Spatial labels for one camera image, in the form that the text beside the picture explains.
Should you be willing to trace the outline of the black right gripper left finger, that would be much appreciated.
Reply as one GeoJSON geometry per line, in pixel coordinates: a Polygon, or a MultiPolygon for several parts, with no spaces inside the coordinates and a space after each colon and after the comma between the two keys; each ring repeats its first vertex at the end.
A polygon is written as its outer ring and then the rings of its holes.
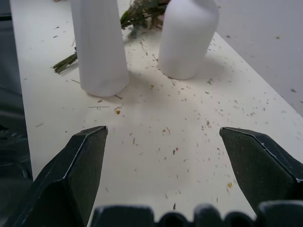
{"type": "Polygon", "coordinates": [[[99,188],[107,126],[73,135],[41,170],[7,227],[86,227],[99,188]]]}

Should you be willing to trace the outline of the white bottle-shaped vase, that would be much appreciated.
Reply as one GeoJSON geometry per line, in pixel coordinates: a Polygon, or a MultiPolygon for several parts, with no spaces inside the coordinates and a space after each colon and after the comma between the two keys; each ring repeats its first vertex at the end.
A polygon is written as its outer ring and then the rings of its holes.
{"type": "Polygon", "coordinates": [[[194,77],[202,67],[218,22],[214,0],[170,0],[159,46],[161,72],[178,80],[194,77]]]}

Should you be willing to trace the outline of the tall white ribbed vase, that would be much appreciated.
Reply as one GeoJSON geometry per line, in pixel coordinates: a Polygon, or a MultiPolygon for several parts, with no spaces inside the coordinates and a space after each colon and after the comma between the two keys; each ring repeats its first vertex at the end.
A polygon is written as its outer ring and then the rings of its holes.
{"type": "Polygon", "coordinates": [[[129,83],[117,0],[71,0],[80,86],[114,96],[129,83]]]}

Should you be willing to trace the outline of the pile of green plant cuttings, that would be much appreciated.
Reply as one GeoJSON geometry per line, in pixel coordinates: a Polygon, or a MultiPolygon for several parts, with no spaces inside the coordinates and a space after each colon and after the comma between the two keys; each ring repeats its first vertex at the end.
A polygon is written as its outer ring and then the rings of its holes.
{"type": "Polygon", "coordinates": [[[163,26],[164,13],[171,0],[130,0],[129,8],[120,17],[122,29],[163,26]]]}

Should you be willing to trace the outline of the bundle of green plant stems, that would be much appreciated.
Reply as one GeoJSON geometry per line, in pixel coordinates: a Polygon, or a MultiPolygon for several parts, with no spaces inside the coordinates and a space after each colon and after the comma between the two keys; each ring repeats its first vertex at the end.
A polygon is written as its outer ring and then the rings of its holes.
{"type": "Polygon", "coordinates": [[[52,68],[55,73],[60,74],[63,72],[69,65],[72,65],[78,59],[77,56],[77,48],[74,47],[74,53],[67,58],[63,59],[62,61],[55,64],[52,68]]]}

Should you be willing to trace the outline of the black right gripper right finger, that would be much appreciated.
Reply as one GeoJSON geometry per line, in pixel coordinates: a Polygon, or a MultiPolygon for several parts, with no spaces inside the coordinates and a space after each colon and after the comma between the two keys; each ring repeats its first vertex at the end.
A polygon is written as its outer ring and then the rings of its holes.
{"type": "Polygon", "coordinates": [[[268,135],[222,127],[237,183],[255,213],[303,216],[303,164],[268,135]]]}

